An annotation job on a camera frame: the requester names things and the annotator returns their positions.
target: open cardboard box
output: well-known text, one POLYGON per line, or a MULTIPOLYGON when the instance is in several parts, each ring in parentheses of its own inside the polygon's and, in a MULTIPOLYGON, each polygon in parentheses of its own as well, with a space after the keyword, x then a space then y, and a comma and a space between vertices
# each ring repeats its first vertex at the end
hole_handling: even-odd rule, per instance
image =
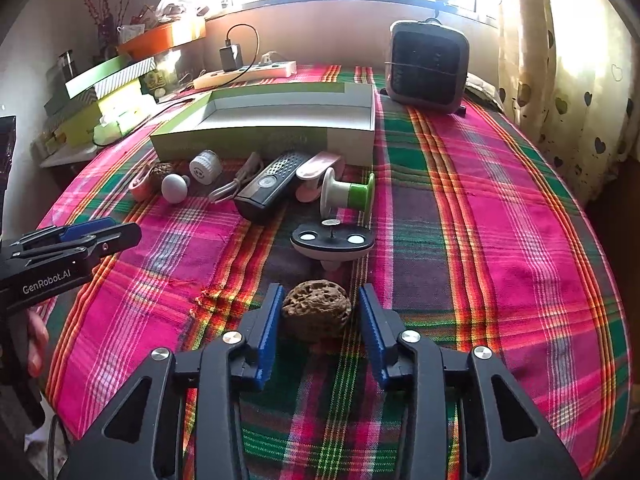
POLYGON ((327 151, 347 164, 373 163, 374 89, 361 83, 281 83, 206 92, 151 134, 160 160, 267 160, 287 150, 327 151))

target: portable fan heater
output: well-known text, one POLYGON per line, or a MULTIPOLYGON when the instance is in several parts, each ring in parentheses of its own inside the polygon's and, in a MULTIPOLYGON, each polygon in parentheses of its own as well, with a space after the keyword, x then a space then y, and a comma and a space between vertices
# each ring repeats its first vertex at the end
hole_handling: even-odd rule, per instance
POLYGON ((469 66, 469 42, 462 32, 437 20, 395 22, 390 58, 386 93, 394 101, 447 114, 460 108, 469 66))

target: blue gripper pad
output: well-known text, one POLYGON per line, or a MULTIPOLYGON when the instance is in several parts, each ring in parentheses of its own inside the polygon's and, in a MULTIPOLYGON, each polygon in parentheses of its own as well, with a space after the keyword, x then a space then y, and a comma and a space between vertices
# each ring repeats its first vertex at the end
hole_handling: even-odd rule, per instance
POLYGON ((280 320, 280 310, 284 301, 284 288, 279 285, 271 309, 264 325, 264 331, 258 345, 258 368, 255 374, 255 387, 258 391, 264 388, 264 385, 271 378, 273 363, 276 359, 276 342, 278 338, 278 321, 280 320))
POLYGON ((380 328, 373 315, 373 309, 363 287, 358 291, 360 300, 360 331, 371 363, 371 373, 383 390, 389 386, 389 374, 385 364, 385 346, 382 343, 380 328))
POLYGON ((70 225, 65 233, 60 236, 60 242, 71 242, 72 240, 79 240, 80 238, 87 236, 96 231, 102 229, 108 229, 114 227, 118 223, 110 216, 104 218, 97 218, 95 220, 89 220, 88 222, 82 222, 81 224, 70 225))

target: pink clip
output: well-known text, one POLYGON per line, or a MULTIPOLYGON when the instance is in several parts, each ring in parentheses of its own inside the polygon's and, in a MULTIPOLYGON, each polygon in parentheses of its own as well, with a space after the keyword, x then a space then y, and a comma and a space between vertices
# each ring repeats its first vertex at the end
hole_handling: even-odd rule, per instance
POLYGON ((296 171, 296 176, 303 183, 296 190, 296 198, 300 202, 313 202, 322 192, 322 177, 329 168, 334 168, 336 178, 344 173, 344 159, 340 155, 320 152, 310 158, 296 171))
POLYGON ((136 202, 144 202, 154 193, 151 189, 151 183, 149 182, 149 173, 152 167, 153 164, 151 162, 146 163, 144 168, 140 170, 129 184, 129 191, 136 202))

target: white wall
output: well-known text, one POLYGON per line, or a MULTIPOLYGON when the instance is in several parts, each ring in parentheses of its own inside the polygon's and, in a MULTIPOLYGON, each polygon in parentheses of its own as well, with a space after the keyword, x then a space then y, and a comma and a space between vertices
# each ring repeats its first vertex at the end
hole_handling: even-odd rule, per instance
MULTIPOLYGON (((260 34, 260 54, 275 50, 298 63, 372 66, 383 70, 389 27, 396 20, 424 20, 431 9, 361 0, 323 0, 243 10, 207 22, 207 68, 219 70, 220 53, 229 27, 249 23, 260 34)), ((497 88, 498 30, 484 23, 442 12, 439 20, 462 31, 471 45, 469 72, 497 88)), ((248 27, 235 28, 244 62, 252 60, 255 36, 248 27)))
POLYGON ((78 0, 30 0, 0 45, 0 114, 16 116, 14 161, 4 198, 2 232, 14 238, 39 223, 60 191, 31 155, 51 97, 47 71, 73 49, 78 70, 90 67, 95 27, 78 0))

